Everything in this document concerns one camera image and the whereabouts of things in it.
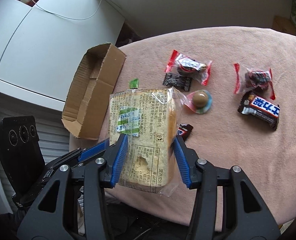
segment pink fabric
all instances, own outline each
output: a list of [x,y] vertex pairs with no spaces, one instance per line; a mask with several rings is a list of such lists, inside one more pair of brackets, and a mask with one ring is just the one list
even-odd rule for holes
[[[182,123],[194,130],[188,147],[213,165],[240,166],[253,182],[278,224],[296,216],[296,37],[270,29],[205,28],[170,33],[121,48],[127,55],[114,92],[139,78],[141,88],[163,88],[164,68],[173,49],[199,61],[213,60],[207,90],[213,104],[204,115],[184,113]],[[237,112],[241,95],[234,95],[233,63],[272,68],[275,103],[280,105],[277,131],[253,116]],[[196,81],[191,92],[204,89]],[[105,137],[106,120],[100,139]],[[122,202],[166,220],[188,225],[195,190],[180,182],[171,197],[116,186],[107,190]],[[222,199],[218,196],[220,229]]]

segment white cabinet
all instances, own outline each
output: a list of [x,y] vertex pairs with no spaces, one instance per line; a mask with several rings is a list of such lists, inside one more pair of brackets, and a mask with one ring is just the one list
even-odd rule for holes
[[[42,8],[75,19],[92,15],[100,0],[39,0]],[[124,18],[102,1],[87,20],[69,20],[31,9],[0,61],[0,80],[65,101],[77,66],[87,49],[115,43]]]
[[31,9],[17,0],[0,0],[0,59],[17,27]]

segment metal screw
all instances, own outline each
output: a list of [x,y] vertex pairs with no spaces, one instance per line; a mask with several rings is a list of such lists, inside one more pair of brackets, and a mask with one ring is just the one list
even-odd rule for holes
[[98,159],[95,160],[95,162],[97,164],[103,164],[105,162],[105,159],[104,158],[98,158]]
[[68,165],[61,165],[61,167],[59,168],[61,171],[67,171],[68,170]]
[[199,164],[201,164],[201,165],[205,165],[205,164],[207,163],[207,160],[205,160],[205,159],[203,159],[203,158],[199,158],[199,159],[197,160],[197,162],[198,162]]
[[233,169],[234,172],[240,172],[241,171],[241,168],[239,166],[233,166],[232,169]]

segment bread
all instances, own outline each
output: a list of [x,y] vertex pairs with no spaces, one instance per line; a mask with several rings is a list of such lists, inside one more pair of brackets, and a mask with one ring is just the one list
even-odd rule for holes
[[123,129],[126,130],[124,133],[129,134],[131,127],[132,135],[128,136],[128,157],[119,184],[157,193],[171,181],[175,166],[170,149],[177,134],[176,104],[172,90],[127,90],[115,94],[109,103],[110,144],[119,138],[122,130],[119,124],[127,122],[120,116],[127,111],[128,124]]

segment white cord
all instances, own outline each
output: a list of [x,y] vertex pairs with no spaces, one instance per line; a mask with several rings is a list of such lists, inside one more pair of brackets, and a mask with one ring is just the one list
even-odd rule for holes
[[62,16],[62,15],[57,14],[57,13],[53,13],[53,12],[47,11],[47,10],[45,10],[44,8],[41,8],[41,7],[40,7],[40,6],[39,6],[34,0],[32,0],[32,1],[34,2],[34,4],[35,4],[38,8],[42,9],[42,10],[45,11],[45,12],[48,12],[48,13],[51,13],[51,14],[54,14],[54,15],[57,15],[57,16],[60,16],[60,17],[66,18],[66,19],[70,19],[70,20],[82,21],[82,20],[87,20],[87,19],[89,19],[90,17],[93,17],[93,16],[95,15],[95,13],[96,13],[96,12],[98,11],[98,9],[99,9],[99,6],[100,6],[102,0],[100,0],[99,5],[98,5],[98,7],[97,7],[97,10],[96,10],[91,16],[89,16],[89,17],[87,17],[87,18],[85,18],[85,19],[74,19],[74,18],[69,18],[69,17]]

